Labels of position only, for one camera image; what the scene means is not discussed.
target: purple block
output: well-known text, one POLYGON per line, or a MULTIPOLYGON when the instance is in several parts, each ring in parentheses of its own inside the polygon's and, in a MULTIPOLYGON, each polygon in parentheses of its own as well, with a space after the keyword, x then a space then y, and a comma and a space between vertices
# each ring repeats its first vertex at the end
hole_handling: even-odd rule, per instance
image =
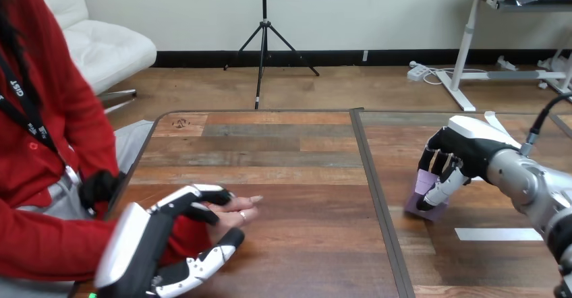
POLYGON ((411 194, 411 197, 409 197, 405 205, 406 212, 410 212, 412 214, 415 214, 417 216, 423 217, 431 221, 435 221, 439 219, 441 215, 443 215, 443 212, 445 212, 447 206, 449 205, 449 200, 427 212, 422 212, 417 209, 417 202, 419 201, 419 199, 423 198, 425 193, 429 191, 429 189, 431 188, 433 183, 437 181, 437 179, 438 176, 434 175, 431 172, 427 172, 425 170, 417 171, 417 181, 415 183, 415 188, 413 189, 413 193, 411 194))

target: human hand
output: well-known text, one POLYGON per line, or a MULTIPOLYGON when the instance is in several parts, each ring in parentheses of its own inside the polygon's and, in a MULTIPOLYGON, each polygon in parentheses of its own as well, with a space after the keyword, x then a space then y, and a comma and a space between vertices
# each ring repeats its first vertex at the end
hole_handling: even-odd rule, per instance
POLYGON ((231 228, 242 227, 255 220, 258 217, 256 204, 261 200, 262 196, 238 197, 224 206, 210 205, 208 208, 219 217, 215 226, 208 226, 211 243, 218 242, 231 228))

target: red cardigan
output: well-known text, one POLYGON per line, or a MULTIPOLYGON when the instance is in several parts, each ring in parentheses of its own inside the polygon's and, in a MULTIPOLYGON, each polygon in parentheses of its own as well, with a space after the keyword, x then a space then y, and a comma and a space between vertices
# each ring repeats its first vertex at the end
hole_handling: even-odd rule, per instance
MULTIPOLYGON (((62 31, 44 0, 10 0, 10 22, 22 33, 26 62, 42 100, 40 112, 68 164, 89 177, 118 173, 115 137, 103 108, 73 64, 62 31)), ((19 76, 11 53, 0 52, 19 76)), ((0 72, 0 92, 22 110, 0 72)), ((16 210, 51 203, 47 187, 60 179, 58 156, 0 111, 0 275, 35 280, 92 278, 114 223, 60 220, 16 210)), ((163 262, 195 256, 210 246, 203 223, 179 219, 163 262)))

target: black cable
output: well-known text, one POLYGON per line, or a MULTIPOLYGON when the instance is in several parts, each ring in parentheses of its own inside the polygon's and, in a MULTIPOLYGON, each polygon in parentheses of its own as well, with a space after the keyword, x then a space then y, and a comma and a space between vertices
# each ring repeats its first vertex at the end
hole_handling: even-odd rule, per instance
POLYGON ((538 117, 536 117, 536 121, 534 121, 534 124, 532 124, 532 127, 530 128, 530 133, 539 135, 540 129, 542 128, 542 124, 544 123, 544 120, 547 118, 548 114, 550 113, 550 110, 552 109, 552 107, 554 107, 555 104, 559 103, 560 101, 567 99, 567 98, 570 98, 570 97, 572 97, 572 92, 561 94, 560 96, 552 99, 544 107, 544 109, 542 109, 542 111, 540 112, 538 117))

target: black lanyard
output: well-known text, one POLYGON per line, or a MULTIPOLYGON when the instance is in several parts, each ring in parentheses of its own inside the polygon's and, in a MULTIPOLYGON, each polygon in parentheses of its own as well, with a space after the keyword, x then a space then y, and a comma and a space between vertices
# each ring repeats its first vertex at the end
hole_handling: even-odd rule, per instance
POLYGON ((20 101, 26 116, 19 112, 19 110, 17 110, 16 107, 14 107, 14 105, 12 105, 2 94, 0 94, 0 109, 20 127, 27 130, 32 137, 38 140, 38 142, 44 144, 47 148, 62 158, 50 134, 48 133, 48 129, 44 126, 44 122, 40 116, 40 111, 26 96, 26 92, 22 88, 22 84, 8 65, 6 59, 4 59, 4 57, 1 55, 0 68, 4 72, 7 84, 11 87, 13 93, 20 101))

